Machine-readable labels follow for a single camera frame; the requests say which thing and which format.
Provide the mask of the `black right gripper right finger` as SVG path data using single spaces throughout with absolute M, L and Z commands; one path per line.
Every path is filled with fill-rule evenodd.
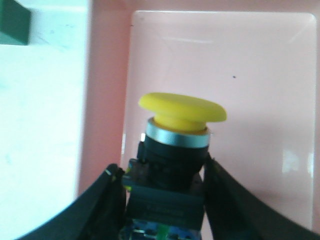
M 215 240 L 318 240 L 236 181 L 214 158 L 204 164 L 205 210 Z

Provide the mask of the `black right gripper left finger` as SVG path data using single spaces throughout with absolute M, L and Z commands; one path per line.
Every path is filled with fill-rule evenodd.
M 110 164 L 72 204 L 22 240 L 117 240 L 125 222 L 124 171 Z

